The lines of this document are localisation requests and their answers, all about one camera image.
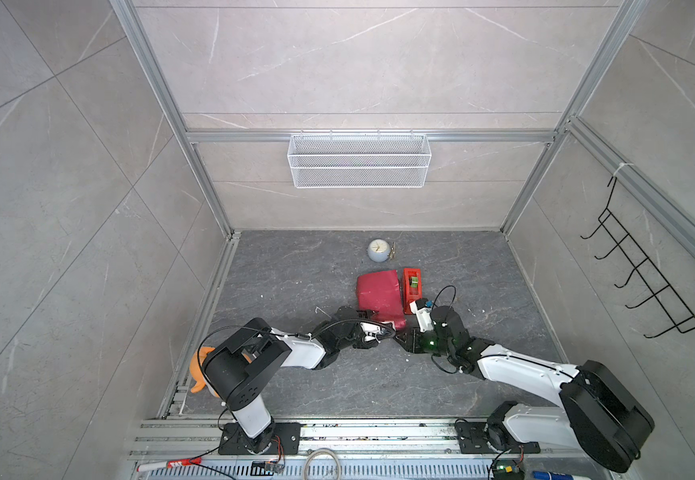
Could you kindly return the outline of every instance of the orange object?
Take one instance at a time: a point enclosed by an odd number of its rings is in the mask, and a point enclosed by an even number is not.
[[[403,269],[403,312],[412,315],[409,304],[422,298],[422,270]]]
[[[194,353],[193,358],[190,359],[190,375],[196,380],[196,384],[190,389],[190,393],[198,393],[206,386],[206,380],[203,378],[203,373],[201,373],[201,367],[199,366],[199,358],[201,359],[201,363],[203,363],[209,352],[213,351],[213,346],[202,346],[201,351]],[[211,392],[213,396],[219,398],[219,395],[217,395],[214,390],[208,389],[208,391]]]

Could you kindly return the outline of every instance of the red cloth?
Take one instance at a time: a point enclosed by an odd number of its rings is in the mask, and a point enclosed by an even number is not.
[[[398,272],[386,270],[376,274],[358,277],[355,294],[358,297],[359,310],[374,310],[375,322],[392,322],[395,330],[406,328],[403,316],[403,303],[400,298]]]

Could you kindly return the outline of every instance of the robotic arm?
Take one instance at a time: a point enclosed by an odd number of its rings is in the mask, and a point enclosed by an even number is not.
[[[279,368],[320,370],[344,348],[373,348],[379,340],[395,337],[409,352],[446,356],[461,373],[508,383],[561,407],[503,404],[492,415],[498,421],[490,421],[488,432],[497,449],[509,438],[582,448],[615,472],[626,472],[639,457],[654,422],[605,366],[561,364],[507,350],[469,336],[450,307],[430,309],[425,302],[418,300],[413,307],[420,327],[403,332],[395,332],[390,323],[372,322],[372,312],[346,306],[307,335],[285,333],[255,318],[206,357],[202,373],[238,421],[250,450],[262,452],[275,423],[259,394]]]

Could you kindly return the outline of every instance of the white cable tie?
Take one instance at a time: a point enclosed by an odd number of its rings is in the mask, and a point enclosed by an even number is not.
[[[627,164],[627,163],[625,163],[625,162],[619,162],[619,166],[617,167],[616,170],[614,170],[614,173],[611,174],[611,176],[612,176],[612,177],[616,177],[616,176],[617,176],[617,173],[622,169],[622,167],[624,167],[624,166],[626,166],[626,165],[630,165],[630,166],[632,167],[632,166],[634,166],[635,164]]]

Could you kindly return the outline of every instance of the blue marker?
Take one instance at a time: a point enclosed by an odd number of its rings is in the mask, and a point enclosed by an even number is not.
[[[590,477],[580,477],[579,475],[564,475],[563,473],[539,472],[535,470],[532,476],[537,480],[590,480]]]

